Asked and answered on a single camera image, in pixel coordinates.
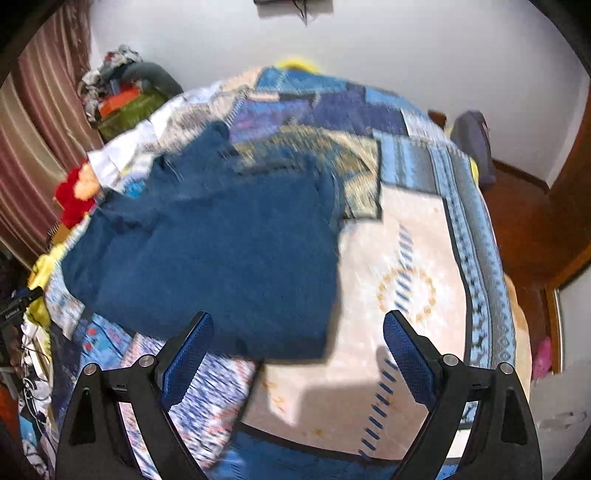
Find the wooden door frame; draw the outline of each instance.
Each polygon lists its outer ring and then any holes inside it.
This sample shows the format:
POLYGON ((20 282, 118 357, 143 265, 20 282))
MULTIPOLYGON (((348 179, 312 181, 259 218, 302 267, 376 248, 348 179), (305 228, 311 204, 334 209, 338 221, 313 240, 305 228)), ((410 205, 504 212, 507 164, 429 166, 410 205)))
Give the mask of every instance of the wooden door frame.
POLYGON ((585 268, 591 264, 591 245, 581 252, 562 272, 554 277, 545 287, 548 313, 550 314, 550 340, 552 341, 552 371, 559 374, 564 369, 563 324, 558 302, 558 293, 585 268))

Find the metal screw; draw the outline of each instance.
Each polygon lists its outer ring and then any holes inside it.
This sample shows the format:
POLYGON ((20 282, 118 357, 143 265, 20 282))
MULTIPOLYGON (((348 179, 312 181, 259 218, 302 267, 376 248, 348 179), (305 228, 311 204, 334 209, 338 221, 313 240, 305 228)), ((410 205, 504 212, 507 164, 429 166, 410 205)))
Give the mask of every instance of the metal screw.
POLYGON ((511 375, 513 373, 513 367, 510 364, 501 364, 501 372, 505 375, 511 375))
POLYGON ((84 367, 83 370, 85 375, 92 375, 94 372, 96 372, 96 364, 88 364, 84 367))
POLYGON ((139 359, 139 365, 141 367, 149 367, 154 363, 154 357, 152 355, 144 355, 139 359))
POLYGON ((449 365, 450 367, 455 367, 460 361, 455 355, 448 353, 447 355, 443 355, 443 363, 449 365))

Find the striped curtain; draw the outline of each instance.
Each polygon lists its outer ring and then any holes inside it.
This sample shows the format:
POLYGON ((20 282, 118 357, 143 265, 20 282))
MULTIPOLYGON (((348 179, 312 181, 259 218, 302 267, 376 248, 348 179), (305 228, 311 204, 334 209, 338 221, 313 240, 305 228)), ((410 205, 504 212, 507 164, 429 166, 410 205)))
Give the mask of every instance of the striped curtain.
POLYGON ((0 242, 25 265, 45 250, 56 186, 102 146, 76 86, 89 69, 90 0, 66 2, 37 31, 0 89, 0 242))

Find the blue gripper pad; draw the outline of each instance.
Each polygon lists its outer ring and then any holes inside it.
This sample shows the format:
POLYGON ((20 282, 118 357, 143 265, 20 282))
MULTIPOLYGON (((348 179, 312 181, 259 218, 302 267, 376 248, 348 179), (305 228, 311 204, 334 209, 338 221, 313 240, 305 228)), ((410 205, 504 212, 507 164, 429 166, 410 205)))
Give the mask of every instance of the blue gripper pad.
POLYGON ((213 339, 213 320, 205 313, 162 376, 160 404, 166 411, 181 403, 213 339))
POLYGON ((384 340, 410 393, 413 394, 414 401, 425 405, 431 411, 437 403, 433 372, 392 313, 386 314, 384 318, 384 340))

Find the wooden floor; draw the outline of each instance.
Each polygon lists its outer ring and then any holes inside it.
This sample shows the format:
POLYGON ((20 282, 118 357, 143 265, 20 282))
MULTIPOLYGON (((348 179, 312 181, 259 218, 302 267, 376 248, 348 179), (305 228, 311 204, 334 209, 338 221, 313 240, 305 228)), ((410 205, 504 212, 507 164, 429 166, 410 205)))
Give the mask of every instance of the wooden floor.
POLYGON ((557 214, 544 190, 512 174, 498 171, 484 197, 491 213, 505 273, 515 284, 519 305, 530 329, 535 356, 550 335, 544 284, 572 256, 557 214))

